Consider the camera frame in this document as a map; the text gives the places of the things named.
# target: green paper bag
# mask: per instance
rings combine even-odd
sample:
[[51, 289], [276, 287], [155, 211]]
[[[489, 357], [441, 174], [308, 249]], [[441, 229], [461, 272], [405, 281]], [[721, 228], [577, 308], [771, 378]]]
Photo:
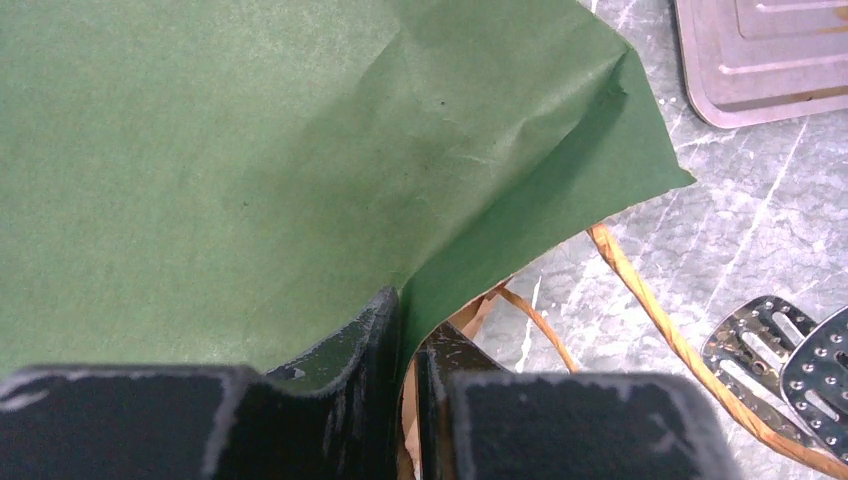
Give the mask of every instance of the green paper bag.
[[0, 371], [285, 362], [403, 287], [404, 355], [692, 182], [573, 1], [2, 0]]

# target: marble surface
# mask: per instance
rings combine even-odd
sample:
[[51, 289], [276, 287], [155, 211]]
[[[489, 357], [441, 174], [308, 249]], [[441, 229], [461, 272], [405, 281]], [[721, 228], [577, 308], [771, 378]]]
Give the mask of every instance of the marble surface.
[[[686, 98], [668, 0], [585, 3], [639, 52], [681, 165], [698, 179], [606, 222], [690, 342], [700, 348], [724, 316], [763, 294], [818, 319], [848, 303], [848, 112], [710, 127]], [[693, 378], [586, 235], [529, 265], [511, 288], [532, 299], [585, 370]], [[503, 301], [476, 341], [514, 371], [565, 370], [542, 333]], [[713, 405], [746, 478], [823, 478]]]

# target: metal slotted utensil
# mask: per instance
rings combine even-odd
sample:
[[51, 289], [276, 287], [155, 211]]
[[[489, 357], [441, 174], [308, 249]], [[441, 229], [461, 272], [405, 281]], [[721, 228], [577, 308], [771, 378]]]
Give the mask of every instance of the metal slotted utensil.
[[780, 297], [759, 297], [725, 318], [701, 355], [772, 430], [848, 463], [846, 311], [817, 323]]

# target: gray marble countertop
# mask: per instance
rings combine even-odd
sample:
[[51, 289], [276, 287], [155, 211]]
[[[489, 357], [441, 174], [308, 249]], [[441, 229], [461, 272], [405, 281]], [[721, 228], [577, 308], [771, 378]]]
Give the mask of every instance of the gray marble countertop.
[[[745, 302], [777, 294], [824, 319], [848, 303], [848, 112], [719, 130], [686, 98], [669, 0], [585, 0], [639, 52], [692, 187], [606, 223], [663, 307], [700, 348]], [[581, 367], [689, 376], [588, 236], [529, 265], [532, 299]], [[540, 331], [501, 301], [477, 343], [514, 371], [562, 371]], [[745, 478], [824, 478], [761, 445], [714, 402]]]

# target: brown rope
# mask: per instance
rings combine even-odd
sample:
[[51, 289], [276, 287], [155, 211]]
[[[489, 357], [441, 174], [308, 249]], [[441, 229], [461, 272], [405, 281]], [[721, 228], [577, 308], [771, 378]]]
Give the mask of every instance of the brown rope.
[[834, 478], [848, 480], [848, 466], [777, 434], [748, 410], [748, 407], [713, 375], [701, 360], [698, 352], [683, 338], [668, 314], [663, 311], [657, 299], [645, 285], [645, 282], [636, 273], [633, 265], [627, 260], [609, 230], [604, 225], [598, 224], [587, 232], [592, 237], [592, 241], [595, 242], [598, 252], [633, 293], [674, 353], [683, 360], [683, 363], [689, 367], [689, 370], [704, 384], [737, 423], [775, 452]]
[[566, 350], [565, 345], [562, 343], [562, 340], [559, 339], [554, 329], [548, 325], [548, 322], [545, 320], [545, 317], [539, 315], [539, 312], [536, 311], [526, 300], [516, 295], [515, 293], [507, 290], [507, 288], [503, 285], [499, 285], [495, 287], [495, 290], [502, 296], [506, 301], [518, 307], [519, 310], [526, 313], [528, 317], [533, 319], [533, 322], [539, 327], [539, 330], [548, 337], [548, 340], [554, 344], [554, 348], [556, 348], [557, 352], [559, 352], [559, 356], [562, 357], [562, 360], [565, 362], [566, 368], [571, 373], [574, 373], [578, 370], [577, 362], [571, 358], [571, 355], [568, 354], [568, 350]]

